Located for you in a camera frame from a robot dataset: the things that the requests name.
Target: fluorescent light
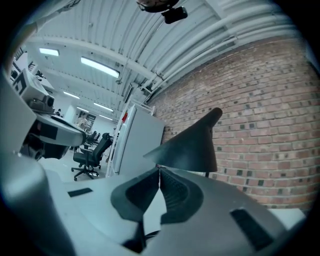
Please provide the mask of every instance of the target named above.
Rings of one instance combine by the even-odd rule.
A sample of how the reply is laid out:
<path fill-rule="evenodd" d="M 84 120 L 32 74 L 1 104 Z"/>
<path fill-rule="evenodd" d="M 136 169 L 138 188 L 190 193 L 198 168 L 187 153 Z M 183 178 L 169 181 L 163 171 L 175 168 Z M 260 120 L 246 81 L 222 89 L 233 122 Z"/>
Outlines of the fluorescent light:
<path fill-rule="evenodd" d="M 104 108 L 104 109 L 106 109 L 106 110 L 109 110 L 109 111 L 111 111 L 111 112 L 113 112 L 113 110 L 111 109 L 111 108 L 108 108 L 108 107 L 106 107 L 106 106 L 102 106 L 102 105 L 99 105 L 99 104 L 97 104 L 97 103 L 93 103 L 94 105 L 96 105 L 96 106 L 98 106 L 98 107 L 100 107 L 100 108 Z"/>
<path fill-rule="evenodd" d="M 104 115 L 99 115 L 100 117 L 102 117 L 102 118 L 106 118 L 106 119 L 109 119 L 109 120 L 111 120 L 112 121 L 112 119 L 111 118 L 109 118 L 109 117 L 106 117 L 106 116 L 104 116 Z"/>
<path fill-rule="evenodd" d="M 80 100 L 80 98 L 78 97 L 78 96 L 75 96 L 75 95 L 73 95 L 73 94 L 71 94 L 71 93 L 68 93 L 68 92 L 63 92 L 64 94 L 66 94 L 66 95 L 69 95 L 69 96 L 71 96 L 71 97 L 74 97 L 74 98 L 77 98 L 78 100 Z"/>
<path fill-rule="evenodd" d="M 59 56 L 60 53 L 58 50 L 52 50 L 52 49 L 46 49 L 46 48 L 39 48 L 40 53 L 42 54 L 49 54 L 49 55 L 53 55 L 53 56 Z"/>
<path fill-rule="evenodd" d="M 113 68 L 110 68 L 108 66 L 102 65 L 98 62 L 95 62 L 91 59 L 85 58 L 85 57 L 81 57 L 81 63 L 88 65 L 92 68 L 95 68 L 97 70 L 100 70 L 102 72 L 105 72 L 107 74 L 109 74 L 110 76 L 113 76 L 115 78 L 119 78 L 120 72 L 114 70 Z"/>
<path fill-rule="evenodd" d="M 85 110 L 85 109 L 83 109 L 83 108 L 81 108 L 81 107 L 76 107 L 77 109 L 80 109 L 80 110 L 82 110 L 82 111 L 84 111 L 84 112 L 87 112 L 87 113 L 89 113 L 89 111 L 88 110 Z"/>

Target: red brick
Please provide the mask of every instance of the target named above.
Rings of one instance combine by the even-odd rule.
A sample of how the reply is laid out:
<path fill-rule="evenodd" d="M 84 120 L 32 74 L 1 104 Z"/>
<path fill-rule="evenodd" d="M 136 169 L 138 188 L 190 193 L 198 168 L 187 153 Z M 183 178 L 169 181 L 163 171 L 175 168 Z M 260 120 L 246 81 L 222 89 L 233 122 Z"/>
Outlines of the red brick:
<path fill-rule="evenodd" d="M 251 136 L 270 136 L 278 134 L 277 128 L 255 129 L 250 131 Z"/>
<path fill-rule="evenodd" d="M 255 178 L 257 178 L 257 179 L 268 179 L 270 177 L 269 174 L 270 173 L 268 171 L 259 170 L 259 171 L 255 172 Z"/>
<path fill-rule="evenodd" d="M 240 155 L 237 153 L 230 153 L 230 154 L 228 154 L 227 158 L 230 160 L 239 160 Z"/>
<path fill-rule="evenodd" d="M 216 180 L 221 181 L 221 182 L 228 182 L 229 181 L 229 176 L 226 175 L 221 175 L 219 173 L 216 174 Z"/>
<path fill-rule="evenodd" d="M 270 144 L 270 143 L 272 143 L 272 138 L 271 137 L 267 137 L 267 136 L 259 137 L 258 138 L 258 143 L 259 144 Z"/>
<path fill-rule="evenodd" d="M 249 162 L 248 168 L 254 170 L 276 170 L 277 162 Z"/>
<path fill-rule="evenodd" d="M 267 127 L 270 127 L 270 122 L 269 122 L 269 121 L 258 121 L 258 122 L 256 122 L 256 127 L 257 127 L 257 128 L 267 128 Z"/>
<path fill-rule="evenodd" d="M 270 120 L 271 126 L 290 126 L 295 123 L 294 118 Z"/>
<path fill-rule="evenodd" d="M 236 131 L 234 132 L 235 138 L 248 138 L 249 132 L 248 131 Z"/>
<path fill-rule="evenodd" d="M 237 152 L 237 153 L 247 153 L 249 152 L 249 148 L 250 148 L 249 146 L 243 145 L 243 146 L 235 146 L 233 150 L 234 152 Z"/>
<path fill-rule="evenodd" d="M 282 142 L 294 142 L 298 140 L 298 136 L 296 134 L 290 134 L 290 135 L 278 135 L 273 136 L 272 141 L 274 143 L 282 143 Z"/>
<path fill-rule="evenodd" d="M 213 140 L 213 143 L 215 145 L 227 145 L 227 140 L 222 138 L 221 139 L 217 138 Z"/>
<path fill-rule="evenodd" d="M 257 195 L 250 195 L 250 196 L 260 204 L 268 204 L 271 201 L 270 196 L 257 196 Z"/>
<path fill-rule="evenodd" d="M 302 150 L 302 151 L 298 151 L 297 153 L 296 153 L 296 156 L 298 157 L 298 158 L 308 158 L 309 157 L 309 150 Z"/>
<path fill-rule="evenodd" d="M 290 162 L 290 164 L 291 164 L 291 168 L 301 168 L 304 166 L 302 160 L 293 160 Z"/>
<path fill-rule="evenodd" d="M 279 170 L 286 170 L 290 169 L 291 165 L 289 161 L 279 162 L 278 163 L 278 169 Z"/>
<path fill-rule="evenodd" d="M 290 134 L 291 133 L 290 126 L 278 127 L 278 132 L 279 134 Z"/>
<path fill-rule="evenodd" d="M 212 140 L 219 166 L 211 177 L 245 186 L 268 207 L 310 209 L 320 189 L 320 80 L 304 55 L 295 38 L 272 37 L 197 67 L 148 103 L 166 123 L 162 143 L 219 107 Z M 276 167 L 257 165 L 265 163 Z"/>
<path fill-rule="evenodd" d="M 247 169 L 247 162 L 240 162 L 240 161 L 234 161 L 232 164 L 232 168 L 238 168 L 238 169 Z"/>
<path fill-rule="evenodd" d="M 278 152 L 279 146 L 278 145 L 252 145 L 250 146 L 250 152 Z"/>
<path fill-rule="evenodd" d="M 258 155 L 257 154 L 245 154 L 244 160 L 245 161 L 258 161 Z"/>
<path fill-rule="evenodd" d="M 226 174 L 229 176 L 236 176 L 237 175 L 237 170 L 236 169 L 227 169 Z"/>
<path fill-rule="evenodd" d="M 258 161 L 271 161 L 273 159 L 272 153 L 258 154 Z"/>
<path fill-rule="evenodd" d="M 246 179 L 240 178 L 240 177 L 231 177 L 230 183 L 244 185 L 245 184 L 245 180 Z"/>
<path fill-rule="evenodd" d="M 266 193 L 267 193 L 267 189 L 265 189 L 265 188 L 253 187 L 251 189 L 251 194 L 264 196 Z"/>

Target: ceiling pipe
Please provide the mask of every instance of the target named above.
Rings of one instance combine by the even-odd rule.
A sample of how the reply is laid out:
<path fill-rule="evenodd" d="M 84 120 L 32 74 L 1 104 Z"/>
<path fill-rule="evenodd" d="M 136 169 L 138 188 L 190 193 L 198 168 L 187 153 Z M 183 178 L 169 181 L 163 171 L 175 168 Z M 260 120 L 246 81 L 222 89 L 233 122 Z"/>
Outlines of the ceiling pipe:
<path fill-rule="evenodd" d="M 263 18 L 258 18 L 254 20 L 254 25 L 263 25 L 265 23 L 268 22 L 279 22 L 279 21 L 289 21 L 289 18 L 286 15 L 273 15 L 273 16 L 268 16 L 268 17 L 263 17 Z M 178 70 L 181 66 L 183 66 L 185 63 L 187 63 L 188 61 L 192 60 L 195 56 L 199 55 L 200 53 L 202 53 L 203 51 L 205 51 L 208 47 L 216 44 L 217 42 L 223 40 L 224 38 L 232 35 L 232 34 L 238 34 L 243 30 L 249 29 L 250 27 L 252 27 L 253 25 L 253 21 L 247 21 L 241 25 L 235 26 L 231 29 L 229 29 L 228 31 L 219 34 L 218 36 L 215 36 L 214 38 L 211 38 L 209 40 L 207 40 L 206 42 L 204 42 L 203 44 L 199 45 L 197 48 L 193 49 L 191 52 L 189 52 L 186 56 L 184 56 L 182 59 L 180 59 L 176 64 L 174 64 L 170 70 L 168 70 L 163 76 L 162 76 L 162 81 L 159 80 L 156 84 L 154 84 L 151 87 L 151 90 L 155 90 L 156 88 L 159 87 L 160 84 L 163 83 L 163 81 L 167 81 L 168 77 L 175 72 L 176 70 Z"/>
<path fill-rule="evenodd" d="M 191 38 L 189 41 L 187 41 L 184 45 L 182 45 L 177 51 L 174 52 L 174 54 L 170 55 L 159 67 L 157 72 L 148 80 L 145 82 L 143 87 L 149 86 L 153 81 L 158 77 L 160 73 L 162 73 L 176 58 L 178 58 L 180 55 L 182 55 L 184 52 L 186 52 L 190 47 L 201 41 L 203 38 L 209 36 L 214 31 L 222 28 L 226 24 L 238 21 L 240 19 L 248 18 L 257 14 L 261 13 L 267 13 L 275 10 L 275 5 L 271 4 L 262 4 L 259 6 L 254 6 L 250 8 L 246 8 L 245 10 L 238 11 L 234 13 L 233 15 L 227 16 L 224 19 L 221 19 L 211 26 L 207 27 L 206 29 L 199 32 L 197 35 L 195 35 L 193 38 Z"/>
<path fill-rule="evenodd" d="M 200 55 L 198 55 L 197 57 L 191 59 L 189 62 L 187 62 L 186 64 L 184 64 L 182 67 L 180 67 L 178 70 L 176 70 L 175 72 L 173 72 L 171 75 L 169 75 L 167 78 L 166 78 L 166 81 L 170 80 L 171 78 L 173 78 L 177 73 L 179 73 L 180 71 L 184 70 L 186 67 L 190 66 L 191 64 L 193 64 L 194 62 L 198 61 L 199 59 L 203 58 L 204 56 L 210 54 L 211 52 L 213 52 L 214 50 L 222 47 L 222 46 L 225 46 L 229 43 L 232 43 L 236 40 L 241 40 L 241 39 L 244 39 L 244 38 L 247 38 L 247 37 L 250 37 L 250 36 L 254 36 L 256 34 L 260 34 L 260 33 L 265 33 L 265 32 L 269 32 L 269 31 L 272 31 L 272 30 L 285 30 L 285 29 L 294 29 L 295 26 L 294 25 L 279 25 L 279 26 L 273 26 L 273 27 L 266 27 L 266 28 L 262 28 L 262 29 L 258 29 L 258 30 L 255 30 L 255 31 L 251 31 L 251 32 L 248 32 L 246 34 L 242 34 L 242 35 L 238 35 L 237 37 L 234 37 L 234 38 L 231 38 L 229 40 L 226 40 L 224 42 L 221 42 L 219 44 L 217 44 L 215 47 L 212 47 L 208 50 L 206 50 L 205 52 L 201 53 Z"/>
<path fill-rule="evenodd" d="M 172 73 L 164 82 L 168 82 L 171 78 L 173 78 L 176 74 L 178 74 L 179 72 L 181 72 L 182 70 L 184 70 L 185 68 L 187 68 L 188 66 L 190 66 L 191 64 L 193 64 L 194 62 L 200 60 L 201 58 L 205 57 L 206 55 L 210 54 L 211 52 L 213 52 L 214 50 L 224 46 L 224 45 L 227 45 L 229 43 L 232 43 L 236 40 L 242 40 L 242 39 L 247 39 L 247 38 L 250 38 L 250 37 L 254 37 L 256 36 L 256 34 L 261 34 L 261 33 L 266 33 L 266 32 L 270 32 L 272 29 L 282 29 L 282 30 L 278 30 L 278 32 L 280 32 L 279 34 L 280 35 L 286 35 L 286 32 L 289 33 L 289 32 L 292 32 L 293 29 L 295 28 L 294 25 L 280 25 L 280 26 L 276 26 L 276 27 L 268 27 L 268 28 L 262 28 L 262 29 L 259 29 L 259 30 L 256 30 L 256 31 L 252 31 L 252 32 L 248 32 L 246 34 L 242 34 L 242 35 L 239 35 L 238 37 L 234 37 L 234 38 L 231 38 L 229 40 L 226 40 L 226 41 L 223 41 L 219 44 L 217 44 L 215 47 L 213 48 L 210 48 L 208 49 L 207 51 L 203 52 L 202 54 L 198 55 L 197 57 L 195 57 L 194 59 L 192 59 L 191 61 L 189 61 L 188 63 L 186 63 L 184 66 L 180 67 L 178 70 L 176 70 L 174 73 Z M 161 87 L 163 85 L 163 83 L 160 83 L 158 85 L 157 88 Z M 146 99 L 145 101 L 147 101 L 152 95 L 150 94 Z"/>

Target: corrugated metal ceiling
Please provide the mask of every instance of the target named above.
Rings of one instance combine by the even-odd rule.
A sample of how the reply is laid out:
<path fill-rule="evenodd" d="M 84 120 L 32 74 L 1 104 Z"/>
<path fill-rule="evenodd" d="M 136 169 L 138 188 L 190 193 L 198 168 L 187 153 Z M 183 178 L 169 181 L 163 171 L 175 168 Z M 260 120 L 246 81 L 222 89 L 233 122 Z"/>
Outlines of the corrugated metal ceiling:
<path fill-rule="evenodd" d="M 188 18 L 165 24 L 160 13 L 141 11 L 134 0 L 82 0 L 72 10 L 47 23 L 26 47 L 53 87 L 84 98 L 83 102 L 79 102 L 79 107 L 97 102 L 118 110 L 114 112 L 114 117 L 119 118 L 124 106 L 122 96 L 129 83 L 135 82 L 140 87 L 150 85 L 148 89 L 157 87 L 157 84 L 165 88 L 237 44 L 279 33 L 296 33 L 291 21 L 281 17 L 281 11 L 275 5 L 261 8 L 266 3 L 269 5 L 265 0 L 181 0 L 178 5 L 187 9 Z M 257 13 L 239 16 L 235 21 L 218 26 L 210 34 L 198 38 L 201 32 L 217 22 L 254 7 Z M 262 18 L 265 22 L 257 24 L 256 21 Z M 241 26 L 244 26 L 242 30 L 228 33 Z M 268 33 L 258 33 L 245 40 L 237 39 L 208 54 L 204 53 L 227 39 L 260 29 L 268 29 Z M 198 40 L 194 44 L 175 56 L 181 47 L 196 38 Z M 198 51 L 215 38 L 219 39 L 218 42 Z M 45 56 L 39 53 L 40 47 L 57 49 L 60 56 Z M 188 63 L 200 54 L 203 57 Z M 117 79 L 81 64 L 82 56 L 120 71 L 120 77 Z M 164 65 L 167 60 L 170 60 L 169 64 Z M 177 67 L 184 65 L 186 67 L 172 75 Z M 170 78 L 163 83 L 161 77 Z"/>

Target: black office chair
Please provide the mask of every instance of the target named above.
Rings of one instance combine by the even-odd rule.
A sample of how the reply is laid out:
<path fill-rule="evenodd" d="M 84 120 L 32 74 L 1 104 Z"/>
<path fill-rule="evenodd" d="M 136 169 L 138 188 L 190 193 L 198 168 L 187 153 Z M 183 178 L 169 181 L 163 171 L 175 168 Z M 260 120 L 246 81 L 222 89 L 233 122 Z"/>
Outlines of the black office chair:
<path fill-rule="evenodd" d="M 77 177 L 81 174 L 86 174 L 92 180 L 93 177 L 90 175 L 90 173 L 95 173 L 97 176 L 99 176 L 98 172 L 94 171 L 94 167 L 99 166 L 103 152 L 112 145 L 112 142 L 113 140 L 109 133 L 104 133 L 99 144 L 93 151 L 92 149 L 80 148 L 82 153 L 75 152 L 73 154 L 73 161 L 79 163 L 80 167 L 84 165 L 83 168 L 71 168 L 71 172 L 74 170 L 80 171 L 74 176 L 74 181 L 77 181 Z"/>
<path fill-rule="evenodd" d="M 100 137 L 100 133 L 98 133 L 98 136 L 96 137 L 96 139 L 93 141 L 93 143 L 98 144 L 98 139 Z"/>

